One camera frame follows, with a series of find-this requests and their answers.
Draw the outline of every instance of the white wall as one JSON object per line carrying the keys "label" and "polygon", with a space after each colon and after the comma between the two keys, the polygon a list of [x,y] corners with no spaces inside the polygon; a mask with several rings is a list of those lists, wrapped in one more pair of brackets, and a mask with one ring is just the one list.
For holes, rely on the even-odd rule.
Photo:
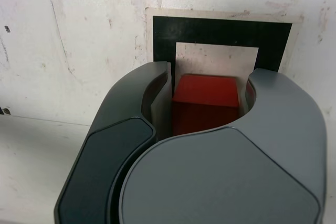
{"label": "white wall", "polygon": [[282,71],[324,113],[328,201],[336,207],[336,0],[0,0],[0,106],[16,116],[91,124],[109,88],[147,61],[146,7],[301,16]]}

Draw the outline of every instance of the black square frame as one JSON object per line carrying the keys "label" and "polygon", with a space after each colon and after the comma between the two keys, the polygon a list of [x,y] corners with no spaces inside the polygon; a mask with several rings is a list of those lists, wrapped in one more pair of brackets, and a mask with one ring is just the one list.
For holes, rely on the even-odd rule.
{"label": "black square frame", "polygon": [[257,47],[254,69],[278,71],[291,23],[153,16],[153,59],[171,63],[175,86],[176,43]]}

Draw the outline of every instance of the red block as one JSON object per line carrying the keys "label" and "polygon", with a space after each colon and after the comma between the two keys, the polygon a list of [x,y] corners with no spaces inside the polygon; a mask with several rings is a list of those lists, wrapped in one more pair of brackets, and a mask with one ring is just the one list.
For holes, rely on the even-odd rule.
{"label": "red block", "polygon": [[173,97],[173,134],[219,127],[239,118],[236,79],[182,76]]}

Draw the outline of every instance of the dark gray gripper pad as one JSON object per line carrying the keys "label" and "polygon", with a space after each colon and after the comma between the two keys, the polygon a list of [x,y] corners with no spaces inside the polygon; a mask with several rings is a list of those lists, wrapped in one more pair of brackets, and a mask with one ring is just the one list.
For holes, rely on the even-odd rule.
{"label": "dark gray gripper pad", "polygon": [[313,224],[313,195],[233,128],[171,138],[134,163],[123,224]]}
{"label": "dark gray gripper pad", "polygon": [[144,121],[129,119],[89,136],[60,200],[60,222],[105,224],[110,189],[119,168],[152,135]]}

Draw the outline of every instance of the gray plastic housing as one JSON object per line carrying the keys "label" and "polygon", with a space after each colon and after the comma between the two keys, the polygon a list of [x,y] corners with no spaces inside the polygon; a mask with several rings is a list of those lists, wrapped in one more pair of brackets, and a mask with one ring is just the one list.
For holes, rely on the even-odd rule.
{"label": "gray plastic housing", "polygon": [[122,224],[321,223],[326,127],[313,99],[286,76],[256,69],[250,111],[216,129],[168,138],[129,170]]}
{"label": "gray plastic housing", "polygon": [[170,86],[167,62],[151,62],[121,78],[92,123],[55,206],[56,224],[119,223],[119,193],[127,171],[156,143],[152,123],[166,117],[151,105]]}

